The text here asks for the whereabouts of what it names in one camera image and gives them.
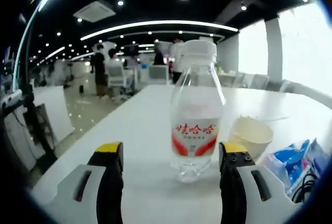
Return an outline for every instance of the black ceiling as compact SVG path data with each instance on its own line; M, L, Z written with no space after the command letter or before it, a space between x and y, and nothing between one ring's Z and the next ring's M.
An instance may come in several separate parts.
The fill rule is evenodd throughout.
M87 4L96 0L49 0L45 7L39 12L35 18L33 25L33 33L29 56L37 56L31 65L35 65L38 61L49 55L53 51L65 46L63 51L64 56L68 58L69 55L75 56L76 53L86 53L84 45L91 46L98 42L99 39L107 40L111 36L121 34L128 34L133 32L148 32L159 30L182 30L182 31L198 31L223 35L228 37L234 32L212 29L202 26L191 25L154 25L141 26L118 30L111 33L105 33L85 41L80 41L80 38L108 27L113 27L121 24L149 21L149 20L194 20L214 23L216 17L229 4L231 0L123 0L124 5L118 6L118 0L104 0L106 1L116 15L90 23L83 21L77 22L73 14L82 9ZM26 9L24 14L30 16L40 0L36 0L30 7ZM236 28L242 28L251 24L261 18L268 18L276 12L297 5L301 3L300 0L258 0L254 4L248 6L248 10L240 12L226 25ZM185 39L195 39L199 35L184 35ZM134 40L140 44L153 43L155 39L172 41L174 34L152 34L152 35L137 35L125 38L115 38L112 41L117 43L120 48L123 45L131 44Z

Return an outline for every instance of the red and white label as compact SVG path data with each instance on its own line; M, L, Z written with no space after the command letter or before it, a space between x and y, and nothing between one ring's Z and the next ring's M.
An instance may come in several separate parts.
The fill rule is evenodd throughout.
M219 131L219 119L188 119L172 127L172 149L186 157L213 153Z

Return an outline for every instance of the bright window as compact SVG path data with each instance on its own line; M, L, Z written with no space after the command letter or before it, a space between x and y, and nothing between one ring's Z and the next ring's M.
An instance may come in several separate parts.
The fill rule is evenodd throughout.
M268 73L268 41L264 20L240 31L239 71L261 75Z
M283 78L332 95L332 31L316 3L279 15Z

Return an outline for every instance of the white bottle cap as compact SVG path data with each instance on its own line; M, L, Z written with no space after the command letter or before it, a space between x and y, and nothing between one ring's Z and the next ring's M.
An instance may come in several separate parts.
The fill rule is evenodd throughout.
M190 40L183 44L183 61L186 64L216 62L217 46L211 41Z

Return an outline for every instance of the white cup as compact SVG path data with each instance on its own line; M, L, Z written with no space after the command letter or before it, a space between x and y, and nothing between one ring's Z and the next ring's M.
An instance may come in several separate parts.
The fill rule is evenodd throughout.
M241 117L234 121L228 137L228 142L243 145L252 158L257 158L263 153L272 141L271 128L256 119Z

